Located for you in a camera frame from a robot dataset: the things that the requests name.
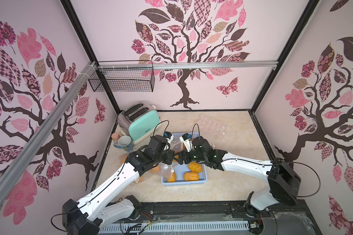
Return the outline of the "light blue perforated plastic basket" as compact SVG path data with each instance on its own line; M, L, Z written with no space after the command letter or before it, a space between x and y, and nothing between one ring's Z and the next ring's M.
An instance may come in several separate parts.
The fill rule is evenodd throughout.
M171 165L160 164L161 183L164 186L179 186L202 184L207 181L207 170L205 165L197 163L181 163L178 153L185 150L185 145L179 139L183 133L172 133L173 140L170 143L171 150L175 152Z

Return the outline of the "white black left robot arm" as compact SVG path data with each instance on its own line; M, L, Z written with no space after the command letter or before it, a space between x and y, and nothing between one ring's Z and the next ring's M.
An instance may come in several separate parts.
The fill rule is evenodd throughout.
M171 149L173 135L165 132L154 135L148 145L128 154L119 169L94 191L78 201L72 199L64 203L62 232L69 235L96 235L101 228L122 219L136 220L141 214L142 204L130 195L122 201L111 201L129 184L159 163L170 165L175 152Z

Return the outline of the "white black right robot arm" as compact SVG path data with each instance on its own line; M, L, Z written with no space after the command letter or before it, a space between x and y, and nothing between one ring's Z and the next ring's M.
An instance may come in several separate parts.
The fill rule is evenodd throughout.
M267 185L251 192L243 206L250 217L275 204L295 206L300 198L300 176L291 163L281 158L261 161L239 157L230 152L214 149L208 141L199 136L193 138L186 133L179 138L185 150L179 153L179 163L197 162L211 169L239 172L264 181Z

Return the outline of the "clear blue zipper bag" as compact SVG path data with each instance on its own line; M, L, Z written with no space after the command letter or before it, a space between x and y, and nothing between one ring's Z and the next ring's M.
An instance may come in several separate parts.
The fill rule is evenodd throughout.
M145 172L143 175L138 176L138 174L134 174L130 177L130 179L132 180L131 184L135 185L135 184L140 184L144 181L147 181L149 179L151 179L153 176L157 176L160 174L160 166L159 165L154 165L154 168L152 168L151 170Z

